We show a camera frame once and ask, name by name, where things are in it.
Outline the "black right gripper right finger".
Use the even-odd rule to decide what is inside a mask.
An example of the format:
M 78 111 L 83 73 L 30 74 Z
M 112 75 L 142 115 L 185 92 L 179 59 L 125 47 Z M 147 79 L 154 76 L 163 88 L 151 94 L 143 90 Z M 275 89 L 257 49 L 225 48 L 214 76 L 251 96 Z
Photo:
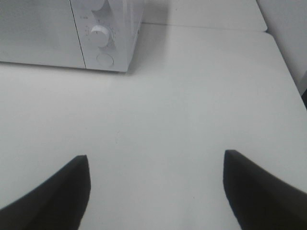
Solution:
M 307 195 L 236 150 L 224 153 L 223 186 L 243 230 L 305 230 Z

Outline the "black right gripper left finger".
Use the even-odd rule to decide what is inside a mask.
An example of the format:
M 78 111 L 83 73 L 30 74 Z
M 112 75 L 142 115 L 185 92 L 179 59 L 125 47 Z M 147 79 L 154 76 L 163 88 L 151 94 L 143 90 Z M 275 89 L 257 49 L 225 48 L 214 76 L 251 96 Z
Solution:
M 2 230 L 77 230 L 91 192 L 88 158 L 79 155 L 37 188 L 0 210 Z

